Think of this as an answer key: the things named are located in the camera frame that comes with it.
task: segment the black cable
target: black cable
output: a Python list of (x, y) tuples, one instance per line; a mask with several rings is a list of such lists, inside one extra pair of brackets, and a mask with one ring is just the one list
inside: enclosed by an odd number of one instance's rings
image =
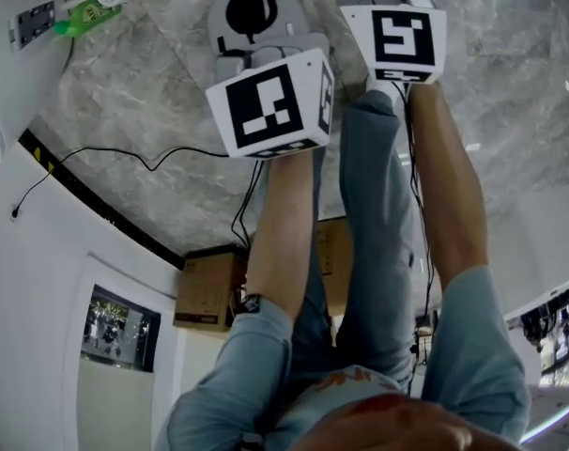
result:
[[(91, 147), (91, 146), (87, 146), (87, 147), (83, 147), (83, 148), (79, 148), (77, 150), (74, 150), (72, 152), (70, 152), (66, 157), (64, 157), (61, 161), (59, 161), (59, 164), (64, 163), (67, 159), (69, 159), (72, 155), (76, 155), (77, 153), (83, 152), (85, 150), (95, 150), (95, 151), (100, 151), (100, 152), (115, 152), (115, 153), (119, 153), (119, 154), (124, 154), (124, 155), (129, 155), (131, 157), (134, 157), (135, 159), (137, 159), (140, 163), (142, 163), (145, 168), (149, 171), (149, 172), (155, 172), (158, 167), (165, 162), (165, 160), (170, 157), (173, 153), (178, 152), (180, 150), (190, 150), (192, 152), (198, 152), (200, 154), (204, 154), (204, 155), (208, 155), (211, 157), (219, 157), (219, 158), (227, 158), (228, 155), (227, 154), (220, 154), (220, 153), (216, 153), (216, 152), (210, 152), (209, 150), (203, 150), (201, 148), (194, 148), (194, 147), (177, 147), (177, 148), (172, 148), (170, 151), (168, 151), (163, 157), (161, 157), (161, 159), (155, 164), (155, 165), (148, 165), (146, 163), (146, 161), (138, 154), (134, 153), (134, 152), (130, 152), (129, 150), (123, 150), (121, 148), (104, 148), (104, 147)], [(259, 165), (259, 172), (257, 172), (257, 175), (255, 174), (255, 172), (257, 171), (257, 167)], [(52, 170), (50, 170), (46, 176), (44, 176), (41, 180), (39, 180), (37, 183), (35, 183), (32, 187), (30, 187), (26, 193), (23, 195), (22, 200), (20, 200), (20, 203), (15, 207), (15, 209), (13, 209), (13, 211), (11, 212), (11, 216), (15, 219), (17, 218), (19, 212), (20, 212), (20, 207), (22, 206), (24, 200), (28, 197), (28, 195), (34, 190), (36, 189), (42, 182), (44, 182), (52, 173), (53, 171), (57, 168), (54, 167)], [(232, 225), (230, 226), (230, 229), (232, 230), (233, 234), (235, 234), (240, 241), (243, 244), (243, 247), (245, 247), (247, 250), (251, 249), (251, 240), (249, 238), (249, 234), (247, 233), (247, 228), (245, 227), (245, 224), (243, 223), (243, 216), (244, 213), (249, 205), (249, 202), (251, 201), (251, 197), (254, 193), (255, 190), (255, 186), (257, 184), (257, 182), (259, 181), (259, 177), (261, 175), (262, 169), (264, 168), (264, 163), (260, 163), (260, 162), (256, 162), (255, 166), (254, 166), (254, 171), (252, 173), (251, 176), (251, 180), (249, 182), (249, 188), (247, 189), (247, 193), (245, 194), (245, 197), (243, 199), (243, 203), (240, 206), (240, 208), (237, 211), (237, 214), (235, 215), (235, 218), (233, 219)], [(238, 219), (238, 222), (240, 224), (240, 226), (243, 229), (243, 233), (245, 235), (245, 238), (243, 239), (240, 234), (235, 230), (235, 223)]]
[(245, 234), (245, 239), (247, 240), (247, 249), (249, 251), (251, 251), (251, 239), (249, 239), (249, 234), (247, 234), (247, 227), (245, 227), (245, 224), (243, 223), (243, 216), (245, 215), (245, 211), (247, 209), (247, 206), (249, 205), (249, 202), (251, 201), (251, 197), (254, 194), (254, 190), (255, 190), (255, 186), (257, 185), (257, 182), (259, 181), (259, 178), (262, 175), (262, 170), (264, 170), (264, 163), (262, 162), (259, 165), (259, 169), (257, 170), (257, 177), (255, 178), (255, 181), (253, 181), (250, 183), (250, 187), (249, 187), (249, 193), (246, 195), (246, 200), (243, 203), (244, 207), (242, 208), (241, 212), (240, 212), (240, 216), (238, 217), (238, 223), (240, 224), (241, 228), (243, 229), (243, 233)]
[(406, 93), (397, 85), (397, 83), (392, 82), (395, 86), (399, 95), (404, 103), (404, 118), (406, 121), (406, 130), (408, 131), (408, 154), (409, 159), (411, 162), (411, 174), (409, 178), (409, 186), (411, 188), (412, 193), (414, 194), (414, 198), (416, 199), (416, 203), (418, 204), (418, 209), (420, 211), (421, 216), (421, 225), (423, 228), (423, 239), (424, 239), (424, 247), (426, 249), (426, 298), (424, 303), (424, 314), (423, 317), (420, 319), (414, 328), (414, 337), (416, 340), (416, 346), (418, 349), (418, 353), (416, 355), (416, 361), (412, 367), (412, 377), (408, 384), (408, 395), (411, 394), (412, 390), (412, 383), (414, 381), (414, 376), (416, 375), (416, 367), (418, 365), (418, 360), (420, 358), (420, 328), (424, 325), (426, 320), (428, 319), (428, 305), (430, 302), (431, 297), (431, 287), (433, 286), (433, 282), (435, 280), (435, 267), (433, 264), (433, 259), (431, 257), (431, 250), (430, 246), (428, 245), (428, 240), (426, 238), (426, 223), (424, 220), (424, 207), (423, 207), (423, 200), (420, 197), (420, 186), (419, 186), (419, 179), (418, 179), (418, 172), (416, 170), (416, 151), (414, 148), (414, 133), (412, 127), (412, 117), (409, 108), (408, 98)]
[[(122, 148), (111, 148), (111, 147), (91, 147), (91, 146), (86, 146), (86, 147), (82, 147), (82, 148), (78, 148), (77, 150), (74, 150), (73, 152), (70, 152), (66, 157), (64, 157), (61, 161), (59, 161), (59, 164), (62, 164), (63, 162), (65, 162), (67, 159), (69, 159), (72, 155), (76, 155), (80, 152), (84, 152), (85, 150), (95, 150), (97, 152), (116, 152), (118, 154), (124, 154), (124, 155), (130, 155), (131, 157), (134, 157), (135, 159), (137, 159), (142, 165), (144, 165), (146, 167), (146, 170), (148, 170), (149, 172), (155, 172), (158, 167), (168, 158), (170, 157), (173, 153), (179, 152), (181, 150), (190, 150), (192, 152), (198, 152), (200, 154), (204, 154), (204, 155), (209, 155), (211, 157), (228, 157), (227, 154), (219, 154), (216, 152), (210, 152), (209, 150), (203, 150), (202, 148), (195, 148), (195, 147), (187, 147), (187, 146), (183, 146), (183, 147), (176, 147), (176, 148), (172, 148), (169, 152), (167, 152), (163, 157), (161, 157), (160, 161), (157, 162), (157, 164), (155, 166), (149, 166), (145, 160), (138, 154), (134, 153), (134, 152), (130, 152), (129, 150), (124, 150)], [(50, 170), (46, 176), (44, 176), (41, 180), (39, 180), (36, 184), (34, 184), (32, 187), (30, 187), (27, 192), (23, 195), (22, 200), (20, 201), (20, 203), (15, 207), (15, 209), (13, 210), (13, 212), (11, 213), (11, 216), (15, 219), (18, 216), (18, 213), (20, 212), (20, 206), (23, 204), (24, 200), (28, 197), (28, 194), (30, 194), (36, 187), (38, 187), (42, 182), (44, 182), (55, 170), (55, 167)]]
[[(251, 197), (254, 193), (255, 190), (255, 185), (257, 184), (257, 182), (259, 181), (259, 177), (262, 173), (262, 169), (264, 168), (264, 163), (260, 163), (260, 162), (256, 162), (254, 165), (254, 171), (251, 174), (251, 180), (249, 181), (249, 187), (247, 188), (247, 192), (245, 193), (245, 196), (243, 198), (243, 202), (240, 205), (240, 208), (238, 209), (238, 212), (235, 214), (235, 218), (232, 220), (232, 223), (230, 224), (230, 230), (232, 230), (233, 234), (235, 234), (240, 241), (243, 244), (243, 247), (245, 247), (247, 250), (251, 250), (251, 240), (249, 239), (249, 234), (247, 233), (247, 228), (245, 227), (245, 224), (243, 223), (243, 215), (247, 209), (247, 206), (249, 205), (249, 202), (251, 200)], [(238, 219), (238, 223), (241, 226), (242, 230), (243, 230), (243, 234), (244, 234), (244, 239), (240, 236), (240, 234), (235, 230), (235, 224), (237, 223), (237, 219)]]

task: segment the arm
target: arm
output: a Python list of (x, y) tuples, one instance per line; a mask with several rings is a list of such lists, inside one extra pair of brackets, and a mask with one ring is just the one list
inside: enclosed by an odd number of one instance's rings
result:
[(178, 399), (158, 451), (231, 451), (277, 396), (309, 272), (312, 156), (272, 161), (248, 266), (248, 291), (264, 297), (260, 311), (235, 319), (214, 369)]
[(310, 269), (313, 152), (271, 162), (264, 209), (249, 258), (247, 290), (281, 307), (295, 320)]
[(517, 442), (530, 398), (486, 266), (481, 185), (440, 87), (414, 86), (410, 104), (426, 233), (444, 289), (423, 398)]
[(488, 262), (483, 192), (440, 86), (414, 86), (410, 111), (426, 236), (445, 289)]

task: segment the white cube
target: white cube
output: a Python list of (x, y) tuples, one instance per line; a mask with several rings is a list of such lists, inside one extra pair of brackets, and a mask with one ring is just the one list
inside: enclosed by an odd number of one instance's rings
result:
[(443, 73), (447, 13), (410, 5), (342, 6), (372, 78), (432, 84)]
[(320, 49), (245, 70), (206, 95), (230, 157), (272, 159), (329, 143), (334, 77)]

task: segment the green bottle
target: green bottle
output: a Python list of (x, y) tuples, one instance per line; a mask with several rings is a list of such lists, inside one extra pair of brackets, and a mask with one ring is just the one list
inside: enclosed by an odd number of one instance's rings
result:
[(55, 32), (66, 37), (80, 37), (91, 28), (103, 23), (122, 11), (122, 6), (104, 7), (99, 0), (86, 0), (74, 7), (69, 20), (61, 20), (54, 26)]

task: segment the person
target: person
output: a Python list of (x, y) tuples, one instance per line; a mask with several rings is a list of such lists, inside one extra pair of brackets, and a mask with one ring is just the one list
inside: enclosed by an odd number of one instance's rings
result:
[(409, 94), (443, 298), (422, 399), (407, 396), (412, 195), (394, 149), (395, 90), (369, 86), (342, 125), (353, 271), (336, 347), (315, 246), (320, 149), (270, 162), (249, 259), (250, 305), (213, 370), (177, 400), (159, 449), (518, 449), (530, 406), (524, 369), (487, 266), (482, 189), (439, 85)]

